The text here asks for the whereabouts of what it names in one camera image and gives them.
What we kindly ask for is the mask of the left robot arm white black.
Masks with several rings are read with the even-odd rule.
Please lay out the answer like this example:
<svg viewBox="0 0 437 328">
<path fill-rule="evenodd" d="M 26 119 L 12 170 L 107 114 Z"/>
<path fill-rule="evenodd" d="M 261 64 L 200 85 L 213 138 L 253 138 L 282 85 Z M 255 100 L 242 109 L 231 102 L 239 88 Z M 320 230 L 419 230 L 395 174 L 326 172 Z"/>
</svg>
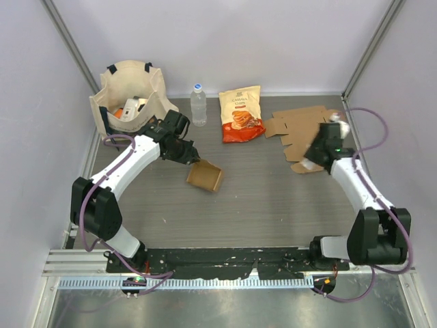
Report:
<svg viewBox="0 0 437 328">
<path fill-rule="evenodd" d="M 191 165 L 200 160 L 193 141 L 185 140 L 190 120 L 170 110 L 164 119 L 147 123 L 134 137 L 114 135 L 129 141 L 126 149 L 91 178 L 79 177 L 72 184 L 70 220 L 81 235 L 96 237 L 132 273 L 142 271 L 147 261 L 145 245 L 122 223 L 118 200 L 129 184 L 157 159 Z"/>
</svg>

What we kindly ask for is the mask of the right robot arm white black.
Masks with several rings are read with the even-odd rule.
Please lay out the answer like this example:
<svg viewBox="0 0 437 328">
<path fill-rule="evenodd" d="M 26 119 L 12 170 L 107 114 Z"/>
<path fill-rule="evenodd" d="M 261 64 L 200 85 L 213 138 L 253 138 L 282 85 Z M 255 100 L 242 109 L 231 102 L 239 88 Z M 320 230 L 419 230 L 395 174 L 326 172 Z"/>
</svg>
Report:
<svg viewBox="0 0 437 328">
<path fill-rule="evenodd" d="M 411 215 L 377 190 L 359 155 L 343 146 L 348 132 L 345 122 L 321 123 L 304 155 L 303 165 L 323 167 L 341 186 L 356 213 L 347 236 L 317 236 L 312 240 L 309 264 L 317 270 L 325 269 L 333 258 L 376 268 L 404 264 L 411 248 Z"/>
</svg>

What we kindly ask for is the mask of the small brown cardboard box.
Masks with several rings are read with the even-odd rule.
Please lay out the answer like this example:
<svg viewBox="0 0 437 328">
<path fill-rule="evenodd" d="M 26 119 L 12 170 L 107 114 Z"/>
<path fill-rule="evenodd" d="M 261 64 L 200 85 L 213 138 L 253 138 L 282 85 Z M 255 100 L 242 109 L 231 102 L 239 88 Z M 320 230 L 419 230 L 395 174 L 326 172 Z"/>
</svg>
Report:
<svg viewBox="0 0 437 328">
<path fill-rule="evenodd" d="M 224 178 L 224 171 L 209 161 L 201 159 L 193 163 L 186 182 L 206 191 L 218 192 Z"/>
</svg>

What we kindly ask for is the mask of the white paper scrap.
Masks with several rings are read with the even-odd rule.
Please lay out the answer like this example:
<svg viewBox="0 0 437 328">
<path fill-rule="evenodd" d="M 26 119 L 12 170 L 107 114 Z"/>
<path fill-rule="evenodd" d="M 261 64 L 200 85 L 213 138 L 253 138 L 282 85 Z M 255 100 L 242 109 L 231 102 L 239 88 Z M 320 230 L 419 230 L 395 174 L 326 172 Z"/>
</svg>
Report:
<svg viewBox="0 0 437 328">
<path fill-rule="evenodd" d="M 307 170 L 315 170 L 319 168 L 317 164 L 310 161 L 309 159 L 303 159 L 300 163 Z"/>
</svg>

